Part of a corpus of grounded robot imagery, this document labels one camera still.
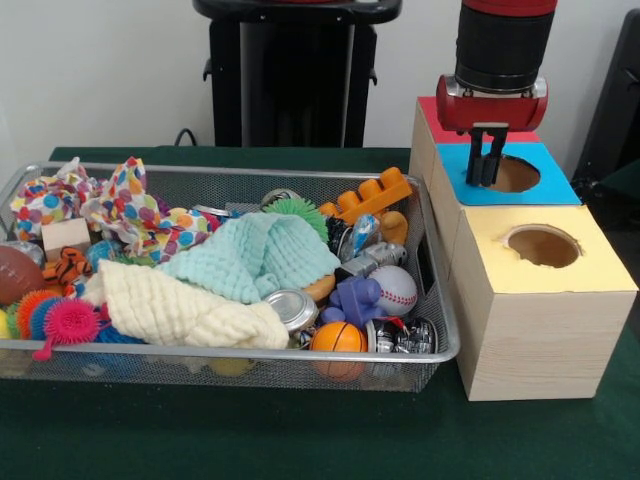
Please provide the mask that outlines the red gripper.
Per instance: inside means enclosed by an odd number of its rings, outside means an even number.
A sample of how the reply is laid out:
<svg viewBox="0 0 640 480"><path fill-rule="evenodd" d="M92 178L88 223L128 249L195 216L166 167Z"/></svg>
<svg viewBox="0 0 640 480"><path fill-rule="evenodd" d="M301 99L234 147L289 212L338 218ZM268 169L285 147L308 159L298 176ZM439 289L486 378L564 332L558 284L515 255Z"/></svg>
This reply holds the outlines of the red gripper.
<svg viewBox="0 0 640 480"><path fill-rule="evenodd" d="M436 88L437 118L443 130L470 132L489 127L492 137L487 154L487 186L495 184L508 130L535 130L542 122L548 104L548 84L538 77L521 92L486 93L464 87L453 75L442 75ZM483 186L483 130L470 132L467 184Z"/></svg>

